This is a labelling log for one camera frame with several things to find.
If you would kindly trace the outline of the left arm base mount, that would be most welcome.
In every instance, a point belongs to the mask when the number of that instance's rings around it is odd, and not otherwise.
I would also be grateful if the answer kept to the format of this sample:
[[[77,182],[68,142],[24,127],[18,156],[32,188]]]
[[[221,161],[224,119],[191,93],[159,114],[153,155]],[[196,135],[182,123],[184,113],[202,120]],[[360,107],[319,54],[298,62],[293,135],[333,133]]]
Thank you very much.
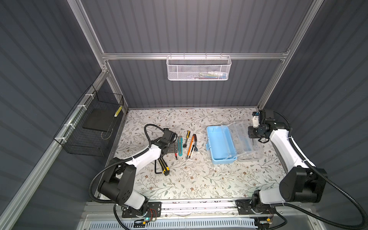
[[[149,201],[142,205],[140,209],[130,206],[123,206],[122,218],[158,218],[161,216],[162,202]]]

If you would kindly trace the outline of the yellow black screwdriver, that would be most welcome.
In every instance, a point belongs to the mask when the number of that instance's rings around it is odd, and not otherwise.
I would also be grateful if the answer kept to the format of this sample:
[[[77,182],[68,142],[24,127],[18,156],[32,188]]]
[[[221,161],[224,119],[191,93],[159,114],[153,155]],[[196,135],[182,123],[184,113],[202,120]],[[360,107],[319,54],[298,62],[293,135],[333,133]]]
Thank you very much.
[[[187,142],[188,142],[188,139],[190,137],[190,130],[187,131],[186,133],[186,138],[185,138],[185,142],[183,143],[183,148],[186,148],[187,147]]]

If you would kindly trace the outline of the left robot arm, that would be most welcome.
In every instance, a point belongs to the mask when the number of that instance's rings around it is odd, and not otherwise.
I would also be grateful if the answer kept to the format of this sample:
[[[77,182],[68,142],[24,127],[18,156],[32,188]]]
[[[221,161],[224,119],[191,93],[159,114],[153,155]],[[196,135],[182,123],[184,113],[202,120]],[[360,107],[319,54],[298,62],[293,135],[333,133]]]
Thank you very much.
[[[98,192],[106,196],[113,203],[119,206],[126,206],[136,210],[140,215],[147,212],[148,198],[134,190],[134,183],[137,173],[152,162],[159,163],[161,173],[169,175],[170,169],[163,156],[169,151],[169,147],[174,144],[177,134],[168,128],[163,129],[163,136],[151,140],[142,152],[132,156],[130,160],[119,163],[119,158],[110,161],[114,166],[106,169],[102,173],[101,183]]]

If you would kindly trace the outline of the blue plastic tool box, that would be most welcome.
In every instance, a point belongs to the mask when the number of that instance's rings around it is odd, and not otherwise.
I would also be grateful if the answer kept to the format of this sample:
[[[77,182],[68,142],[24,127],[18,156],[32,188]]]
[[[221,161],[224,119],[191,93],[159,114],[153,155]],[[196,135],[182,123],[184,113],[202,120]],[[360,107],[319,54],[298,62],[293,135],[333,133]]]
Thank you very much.
[[[263,157],[262,144],[249,137],[246,122],[208,126],[207,137],[206,149],[214,165],[254,162]]]

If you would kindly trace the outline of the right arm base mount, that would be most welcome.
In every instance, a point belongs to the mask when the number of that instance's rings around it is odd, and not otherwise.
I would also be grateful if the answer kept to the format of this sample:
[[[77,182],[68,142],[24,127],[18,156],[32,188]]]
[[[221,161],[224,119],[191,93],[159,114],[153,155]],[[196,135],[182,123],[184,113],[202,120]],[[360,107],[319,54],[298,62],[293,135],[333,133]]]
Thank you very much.
[[[272,207],[268,204],[256,203],[251,199],[238,199],[235,201],[238,213],[240,215],[261,215],[261,214],[271,214],[274,215],[275,212]]]

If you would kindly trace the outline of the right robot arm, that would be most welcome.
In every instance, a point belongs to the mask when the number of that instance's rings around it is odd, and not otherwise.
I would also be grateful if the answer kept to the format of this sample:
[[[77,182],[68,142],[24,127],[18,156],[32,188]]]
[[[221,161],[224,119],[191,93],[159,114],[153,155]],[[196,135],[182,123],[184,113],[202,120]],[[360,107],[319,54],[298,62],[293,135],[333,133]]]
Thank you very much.
[[[272,110],[253,112],[248,135],[262,144],[271,142],[287,174],[277,187],[254,191],[251,204],[256,207],[286,202],[318,203],[322,199],[327,173],[311,163],[298,147],[289,121],[286,118],[279,121],[275,114]]]

